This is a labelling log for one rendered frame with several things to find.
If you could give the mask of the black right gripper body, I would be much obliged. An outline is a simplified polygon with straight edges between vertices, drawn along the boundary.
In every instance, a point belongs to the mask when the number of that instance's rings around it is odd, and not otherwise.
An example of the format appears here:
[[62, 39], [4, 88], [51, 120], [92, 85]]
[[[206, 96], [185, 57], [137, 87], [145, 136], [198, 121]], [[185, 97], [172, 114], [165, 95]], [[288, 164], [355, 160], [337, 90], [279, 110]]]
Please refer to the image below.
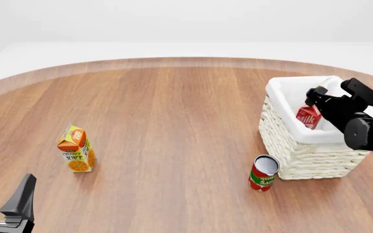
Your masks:
[[317, 107], [322, 116], [329, 122], [348, 122], [358, 118], [368, 107], [362, 98], [341, 97], [322, 94], [317, 101]]

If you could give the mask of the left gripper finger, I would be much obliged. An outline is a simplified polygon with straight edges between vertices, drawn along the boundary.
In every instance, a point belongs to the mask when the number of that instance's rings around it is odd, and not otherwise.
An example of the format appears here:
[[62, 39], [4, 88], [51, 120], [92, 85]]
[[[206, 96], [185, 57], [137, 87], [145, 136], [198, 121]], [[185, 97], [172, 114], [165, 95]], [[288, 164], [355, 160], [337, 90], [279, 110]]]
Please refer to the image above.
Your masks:
[[22, 220], [34, 221], [35, 187], [35, 176], [31, 173], [26, 174], [17, 190], [0, 209], [0, 213], [5, 215], [5, 223], [20, 223]]

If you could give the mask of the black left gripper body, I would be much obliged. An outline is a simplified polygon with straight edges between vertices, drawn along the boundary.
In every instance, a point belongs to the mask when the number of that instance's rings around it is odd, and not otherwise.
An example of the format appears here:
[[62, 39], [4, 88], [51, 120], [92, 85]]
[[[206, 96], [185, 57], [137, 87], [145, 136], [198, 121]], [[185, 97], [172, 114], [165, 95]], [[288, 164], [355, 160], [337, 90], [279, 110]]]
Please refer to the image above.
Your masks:
[[21, 219], [17, 223], [5, 223], [0, 221], [0, 233], [32, 233], [34, 223], [27, 219]]

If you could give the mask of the red milk carton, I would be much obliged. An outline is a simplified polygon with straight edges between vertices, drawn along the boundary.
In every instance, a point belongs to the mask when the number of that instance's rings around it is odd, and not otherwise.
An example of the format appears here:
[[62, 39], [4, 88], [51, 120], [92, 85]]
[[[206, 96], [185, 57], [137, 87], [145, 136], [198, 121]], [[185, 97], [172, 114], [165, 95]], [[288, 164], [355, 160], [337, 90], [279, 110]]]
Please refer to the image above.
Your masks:
[[322, 115], [316, 106], [303, 105], [299, 108], [296, 118], [302, 122], [306, 128], [315, 129], [322, 118]]

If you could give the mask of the white woven basket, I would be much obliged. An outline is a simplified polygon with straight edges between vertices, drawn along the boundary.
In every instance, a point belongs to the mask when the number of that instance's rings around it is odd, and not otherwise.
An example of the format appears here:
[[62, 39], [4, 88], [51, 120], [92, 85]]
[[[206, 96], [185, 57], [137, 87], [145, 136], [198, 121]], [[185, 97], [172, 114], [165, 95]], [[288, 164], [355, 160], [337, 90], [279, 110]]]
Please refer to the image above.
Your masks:
[[322, 86], [343, 96], [337, 76], [272, 78], [266, 85], [259, 132], [269, 155], [278, 159], [283, 180], [335, 178], [347, 175], [366, 155], [347, 147], [343, 134], [324, 118], [315, 129], [297, 120], [309, 89]]

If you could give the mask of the orange juice carton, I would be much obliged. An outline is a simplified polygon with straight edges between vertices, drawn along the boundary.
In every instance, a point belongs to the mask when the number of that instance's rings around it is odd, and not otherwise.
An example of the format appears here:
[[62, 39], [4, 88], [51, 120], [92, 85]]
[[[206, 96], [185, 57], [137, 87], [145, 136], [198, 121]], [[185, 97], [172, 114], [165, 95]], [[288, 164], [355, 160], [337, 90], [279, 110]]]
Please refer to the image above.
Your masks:
[[74, 173], [92, 172], [95, 165], [95, 151], [84, 129], [68, 124], [57, 143], [62, 157]]

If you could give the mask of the red tomato sauce can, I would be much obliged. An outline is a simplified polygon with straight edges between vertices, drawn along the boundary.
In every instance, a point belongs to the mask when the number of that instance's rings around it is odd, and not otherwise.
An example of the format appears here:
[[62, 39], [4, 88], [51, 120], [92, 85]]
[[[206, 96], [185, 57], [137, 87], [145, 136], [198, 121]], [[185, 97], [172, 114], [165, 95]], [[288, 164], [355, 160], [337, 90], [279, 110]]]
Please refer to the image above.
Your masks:
[[278, 175], [280, 165], [270, 155], [259, 155], [254, 159], [249, 174], [249, 185], [258, 192], [268, 191]]

